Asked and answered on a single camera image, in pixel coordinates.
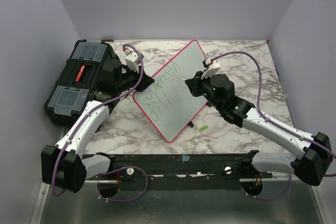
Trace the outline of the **pink-framed whiteboard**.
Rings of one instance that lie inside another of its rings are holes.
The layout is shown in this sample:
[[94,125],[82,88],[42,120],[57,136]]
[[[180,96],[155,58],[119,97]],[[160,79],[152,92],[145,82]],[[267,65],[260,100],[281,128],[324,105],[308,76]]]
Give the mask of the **pink-framed whiteboard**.
[[202,71],[205,58],[199,42],[192,40],[152,76],[153,84],[133,94],[133,101],[167,143],[172,143],[207,103],[204,97],[193,97],[181,80]]

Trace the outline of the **green marker cap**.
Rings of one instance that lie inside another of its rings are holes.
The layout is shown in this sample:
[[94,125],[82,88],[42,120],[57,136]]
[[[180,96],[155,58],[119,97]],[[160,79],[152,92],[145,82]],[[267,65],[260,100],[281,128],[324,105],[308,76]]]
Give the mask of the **green marker cap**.
[[200,131],[203,131],[203,130],[205,130],[205,129],[207,129],[207,128],[208,128],[208,126],[207,126],[207,125],[204,125],[204,126],[200,127],[199,130],[200,130]]

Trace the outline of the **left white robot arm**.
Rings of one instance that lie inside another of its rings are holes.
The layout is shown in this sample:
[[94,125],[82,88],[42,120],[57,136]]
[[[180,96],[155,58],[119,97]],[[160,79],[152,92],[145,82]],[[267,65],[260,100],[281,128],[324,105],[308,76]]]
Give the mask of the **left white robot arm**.
[[147,76],[143,59],[136,62],[135,70],[129,65],[122,65],[119,59],[107,59],[100,67],[111,67],[117,71],[117,82],[108,88],[109,94],[104,101],[81,99],[81,116],[72,128],[55,146],[47,145],[41,152],[42,180],[49,184],[55,197],[65,191],[78,192],[86,179],[101,175],[112,179],[116,175],[115,158],[105,153],[97,153],[91,158],[83,159],[89,140],[101,123],[110,115],[113,104],[137,89]]

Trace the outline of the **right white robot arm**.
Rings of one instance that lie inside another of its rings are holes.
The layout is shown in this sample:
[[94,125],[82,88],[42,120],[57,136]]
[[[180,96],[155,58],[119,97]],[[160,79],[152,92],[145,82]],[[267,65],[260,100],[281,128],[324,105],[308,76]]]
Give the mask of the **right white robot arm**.
[[249,178],[259,172],[278,172],[296,175],[308,185],[318,186],[333,161],[329,137],[316,135],[286,125],[235,94],[235,86],[225,74],[203,79],[198,71],[186,79],[194,97],[203,96],[228,123],[253,131],[286,149],[286,153],[258,151],[252,159],[243,162],[242,173]]

